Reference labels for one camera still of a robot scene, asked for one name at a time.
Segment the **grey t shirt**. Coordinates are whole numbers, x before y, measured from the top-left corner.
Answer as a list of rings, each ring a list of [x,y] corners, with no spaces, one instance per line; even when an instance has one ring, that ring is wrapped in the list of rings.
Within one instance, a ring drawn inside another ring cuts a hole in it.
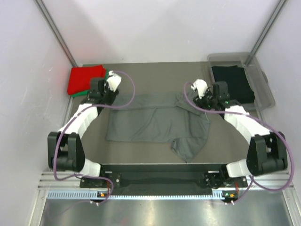
[[[191,162],[205,146],[209,130],[207,115],[193,108],[183,93],[144,94],[125,108],[111,110],[106,139],[170,143],[179,158]]]

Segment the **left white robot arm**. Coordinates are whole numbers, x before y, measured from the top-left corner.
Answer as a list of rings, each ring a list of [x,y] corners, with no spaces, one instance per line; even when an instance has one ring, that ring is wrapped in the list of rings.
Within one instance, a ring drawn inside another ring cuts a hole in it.
[[[91,79],[90,90],[75,114],[58,132],[50,132],[48,135],[48,166],[51,169],[90,176],[90,181],[98,187],[106,183],[107,176],[101,172],[101,164],[86,158],[81,138],[101,113],[103,108],[100,105],[113,104],[120,83],[119,75]]]

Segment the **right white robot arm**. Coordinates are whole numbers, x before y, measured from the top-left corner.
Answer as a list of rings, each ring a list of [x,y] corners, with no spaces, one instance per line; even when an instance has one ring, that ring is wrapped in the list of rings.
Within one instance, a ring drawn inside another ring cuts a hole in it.
[[[249,144],[246,158],[222,165],[219,179],[224,186],[231,186],[238,177],[261,176],[287,169],[283,134],[253,119],[237,100],[230,97],[226,82],[215,82],[210,88],[204,80],[197,79],[191,89],[197,92],[193,98],[197,108],[206,113],[217,112]]]

